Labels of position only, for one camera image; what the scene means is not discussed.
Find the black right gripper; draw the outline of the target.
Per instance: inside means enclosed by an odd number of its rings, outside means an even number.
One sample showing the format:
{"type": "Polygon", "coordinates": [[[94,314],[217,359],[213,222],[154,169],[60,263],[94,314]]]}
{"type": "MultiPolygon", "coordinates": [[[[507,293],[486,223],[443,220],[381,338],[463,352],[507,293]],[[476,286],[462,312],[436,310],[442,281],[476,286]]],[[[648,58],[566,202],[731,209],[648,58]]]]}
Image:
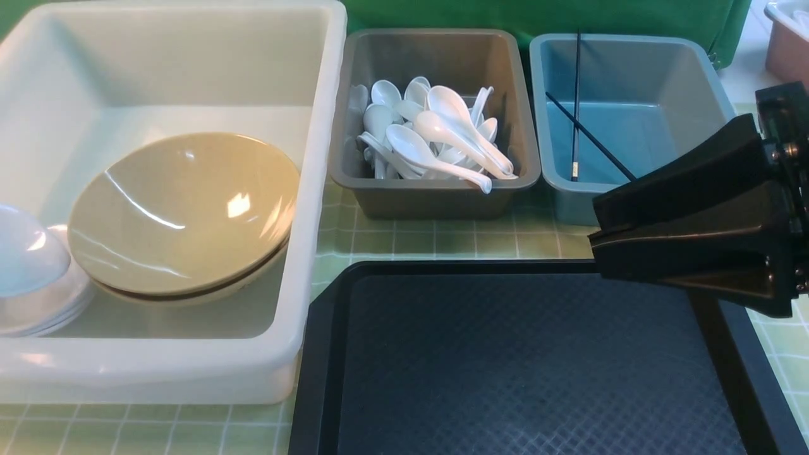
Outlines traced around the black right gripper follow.
{"type": "Polygon", "coordinates": [[[671,163],[594,198],[600,231],[589,241],[601,276],[793,316],[794,299],[807,294],[807,90],[801,81],[766,87],[756,104],[785,193],[762,184],[770,164],[754,115],[736,116],[671,163]]]}

